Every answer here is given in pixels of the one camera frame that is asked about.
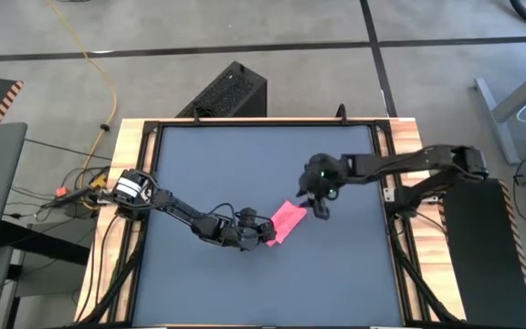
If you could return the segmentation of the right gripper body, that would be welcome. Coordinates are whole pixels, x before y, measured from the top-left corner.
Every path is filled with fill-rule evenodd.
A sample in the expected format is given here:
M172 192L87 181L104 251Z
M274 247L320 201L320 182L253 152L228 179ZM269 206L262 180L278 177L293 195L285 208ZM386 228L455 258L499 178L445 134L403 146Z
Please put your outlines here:
M304 172L299 178L297 197L308 199L338 197L341 187L349 183L352 159L348 154L335 158L329 154L315 154L304 165Z

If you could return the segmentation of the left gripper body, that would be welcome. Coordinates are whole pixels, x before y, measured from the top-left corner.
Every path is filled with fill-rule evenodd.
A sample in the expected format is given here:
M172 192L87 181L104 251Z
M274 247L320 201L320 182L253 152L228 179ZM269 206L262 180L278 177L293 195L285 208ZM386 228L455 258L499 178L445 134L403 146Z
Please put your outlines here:
M226 232L226 246L240 250L253 250L259 244L267 243L276 237L275 226L271 221L251 227L233 227Z

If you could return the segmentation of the pink fluffy towel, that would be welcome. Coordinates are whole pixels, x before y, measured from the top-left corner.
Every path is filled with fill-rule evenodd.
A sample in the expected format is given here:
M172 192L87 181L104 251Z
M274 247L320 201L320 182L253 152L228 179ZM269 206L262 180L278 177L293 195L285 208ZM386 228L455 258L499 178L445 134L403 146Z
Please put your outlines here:
M306 217L308 210L286 200L271 217L276 236L267 242L269 247L282 244L291 231Z

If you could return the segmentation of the grey table mat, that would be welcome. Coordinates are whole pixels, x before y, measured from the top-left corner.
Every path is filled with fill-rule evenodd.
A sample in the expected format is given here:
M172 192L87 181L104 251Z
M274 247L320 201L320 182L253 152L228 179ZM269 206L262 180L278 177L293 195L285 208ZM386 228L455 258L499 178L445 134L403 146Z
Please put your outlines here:
M229 203L268 218L295 200L314 154L372 150L365 126L168 127L156 176L202 212ZM346 186L329 209L328 220L308 214L282 244L251 251L203 242L152 213L134 323L399 325L380 186Z

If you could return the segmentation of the black computer tower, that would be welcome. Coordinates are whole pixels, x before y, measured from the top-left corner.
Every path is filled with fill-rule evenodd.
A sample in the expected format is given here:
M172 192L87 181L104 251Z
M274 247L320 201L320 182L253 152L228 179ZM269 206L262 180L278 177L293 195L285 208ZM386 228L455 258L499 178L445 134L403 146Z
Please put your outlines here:
M194 118L266 117L268 81L243 64L233 61L177 115Z

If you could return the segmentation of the large striped-edge floor mat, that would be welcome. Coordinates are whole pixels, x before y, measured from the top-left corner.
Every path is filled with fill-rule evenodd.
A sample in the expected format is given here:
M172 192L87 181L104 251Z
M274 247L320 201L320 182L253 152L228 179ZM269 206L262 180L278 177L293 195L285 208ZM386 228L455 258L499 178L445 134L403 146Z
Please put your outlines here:
M526 329L526 259L506 186L457 184L441 214L466 321Z

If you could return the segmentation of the black power strip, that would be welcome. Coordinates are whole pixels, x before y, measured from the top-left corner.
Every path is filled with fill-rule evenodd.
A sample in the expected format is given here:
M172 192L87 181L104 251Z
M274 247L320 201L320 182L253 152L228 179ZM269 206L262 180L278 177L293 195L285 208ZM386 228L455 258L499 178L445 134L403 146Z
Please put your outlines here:
M87 186L72 192L68 192L65 196L55 197L54 199L46 203L43 206L43 208L59 208L68 204L81 205L90 209L107 206L108 204L98 205L96 203L96 198L92 195L92 193L94 190L97 189L101 188L93 188Z

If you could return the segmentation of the grey metal desk leg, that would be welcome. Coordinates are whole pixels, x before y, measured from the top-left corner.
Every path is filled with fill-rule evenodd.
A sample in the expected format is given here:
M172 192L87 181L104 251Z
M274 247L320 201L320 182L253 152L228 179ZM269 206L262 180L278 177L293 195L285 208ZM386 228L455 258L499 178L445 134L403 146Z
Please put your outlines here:
M502 101L495 100L483 78L475 78L474 87L483 101L483 111L489 117L491 130L498 140L506 162L510 165L518 164L521 159L507 121L526 105L526 80Z

